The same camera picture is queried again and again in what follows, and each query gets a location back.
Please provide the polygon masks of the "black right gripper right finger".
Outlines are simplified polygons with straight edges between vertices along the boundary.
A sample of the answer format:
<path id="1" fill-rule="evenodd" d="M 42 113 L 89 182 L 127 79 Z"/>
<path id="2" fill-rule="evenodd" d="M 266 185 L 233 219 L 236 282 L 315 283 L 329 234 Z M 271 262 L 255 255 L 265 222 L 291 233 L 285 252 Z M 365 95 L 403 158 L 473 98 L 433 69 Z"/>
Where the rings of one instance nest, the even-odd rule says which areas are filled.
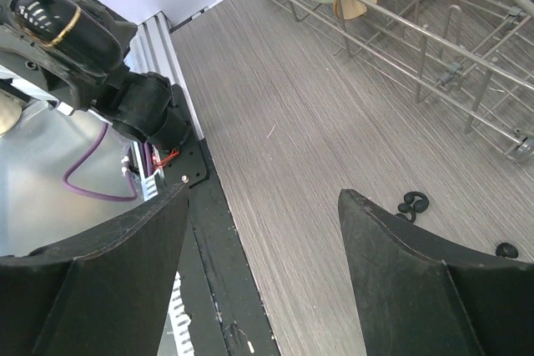
<path id="1" fill-rule="evenodd" d="M 533 267 L 461 246 L 352 189 L 338 214 L 369 355 L 530 355 Z"/>

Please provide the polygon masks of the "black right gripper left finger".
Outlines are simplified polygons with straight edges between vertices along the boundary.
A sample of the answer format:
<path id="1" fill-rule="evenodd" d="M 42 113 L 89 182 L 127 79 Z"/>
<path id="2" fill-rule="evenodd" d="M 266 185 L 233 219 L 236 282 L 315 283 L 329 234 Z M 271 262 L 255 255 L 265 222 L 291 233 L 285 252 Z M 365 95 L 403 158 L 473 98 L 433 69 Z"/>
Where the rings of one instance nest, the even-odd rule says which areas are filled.
<path id="1" fill-rule="evenodd" d="M 155 355 L 189 219 L 176 184 L 30 254 L 1 259 L 4 355 Z"/>

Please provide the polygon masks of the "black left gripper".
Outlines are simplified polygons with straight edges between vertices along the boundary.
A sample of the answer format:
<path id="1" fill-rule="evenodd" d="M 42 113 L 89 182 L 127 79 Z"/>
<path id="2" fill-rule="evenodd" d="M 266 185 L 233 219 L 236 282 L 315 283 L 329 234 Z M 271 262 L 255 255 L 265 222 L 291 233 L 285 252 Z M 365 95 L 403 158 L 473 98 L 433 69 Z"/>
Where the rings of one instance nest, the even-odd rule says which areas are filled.
<path id="1" fill-rule="evenodd" d="M 123 63 L 111 73 L 90 75 L 42 48 L 11 19 L 9 3 L 1 0 L 1 64 L 76 110 L 110 113 L 128 77 L 124 59 L 137 32 L 135 23 L 124 19 L 99 0 L 72 0 L 108 29 L 123 49 Z"/>

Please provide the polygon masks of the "black earbud charging case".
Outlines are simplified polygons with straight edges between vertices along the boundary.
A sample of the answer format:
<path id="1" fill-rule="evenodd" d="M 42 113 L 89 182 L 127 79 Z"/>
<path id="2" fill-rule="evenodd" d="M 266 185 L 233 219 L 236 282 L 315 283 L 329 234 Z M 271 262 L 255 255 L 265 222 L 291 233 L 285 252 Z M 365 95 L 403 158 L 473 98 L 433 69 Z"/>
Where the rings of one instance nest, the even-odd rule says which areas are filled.
<path id="1" fill-rule="evenodd" d="M 11 19 L 45 51 L 103 77 L 123 63 L 123 49 L 103 25 L 72 0 L 11 0 Z"/>

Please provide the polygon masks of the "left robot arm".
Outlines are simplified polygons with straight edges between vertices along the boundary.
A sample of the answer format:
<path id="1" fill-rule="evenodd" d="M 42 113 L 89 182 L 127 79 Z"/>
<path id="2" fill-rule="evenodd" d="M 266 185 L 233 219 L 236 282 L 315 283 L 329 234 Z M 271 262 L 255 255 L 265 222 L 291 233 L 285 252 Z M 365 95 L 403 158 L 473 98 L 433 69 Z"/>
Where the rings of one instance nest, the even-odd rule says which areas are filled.
<path id="1" fill-rule="evenodd" d="M 192 124 L 174 106 L 178 85 L 125 63 L 136 32 L 99 0 L 1 0 L 2 66 L 125 137 L 170 151 Z"/>

